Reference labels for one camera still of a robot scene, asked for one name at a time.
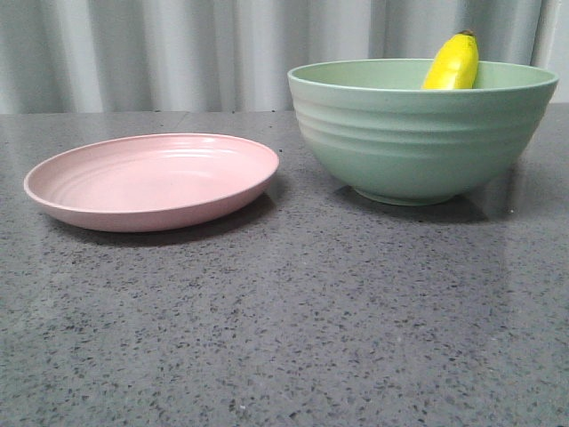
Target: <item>curtain fold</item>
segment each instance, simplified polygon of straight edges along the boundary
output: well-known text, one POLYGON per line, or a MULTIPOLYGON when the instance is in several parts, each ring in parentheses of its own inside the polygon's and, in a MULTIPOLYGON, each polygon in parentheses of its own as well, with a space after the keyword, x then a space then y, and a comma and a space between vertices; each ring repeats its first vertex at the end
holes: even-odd
POLYGON ((290 68, 428 58, 465 28, 483 60, 560 64, 560 3, 0 0, 0 113, 290 109, 290 68))

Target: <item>granite countertop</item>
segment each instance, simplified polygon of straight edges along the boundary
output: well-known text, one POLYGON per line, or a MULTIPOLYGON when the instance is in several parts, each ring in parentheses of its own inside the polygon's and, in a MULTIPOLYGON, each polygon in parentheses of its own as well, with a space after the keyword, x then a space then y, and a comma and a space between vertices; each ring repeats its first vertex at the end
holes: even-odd
POLYGON ((569 426, 569 105, 427 207, 331 178, 292 112, 0 116, 0 425, 569 426), (281 164, 181 230, 81 230, 22 180, 72 147, 227 133, 281 164))

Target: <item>green bowl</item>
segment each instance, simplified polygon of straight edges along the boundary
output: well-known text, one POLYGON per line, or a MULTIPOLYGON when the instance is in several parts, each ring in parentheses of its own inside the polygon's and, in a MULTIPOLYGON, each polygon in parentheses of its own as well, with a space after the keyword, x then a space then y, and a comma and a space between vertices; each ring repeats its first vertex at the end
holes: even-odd
POLYGON ((430 63, 350 60, 288 72, 302 136, 331 175, 373 200, 431 205, 516 161, 557 76, 480 61, 474 89, 421 90, 430 63))

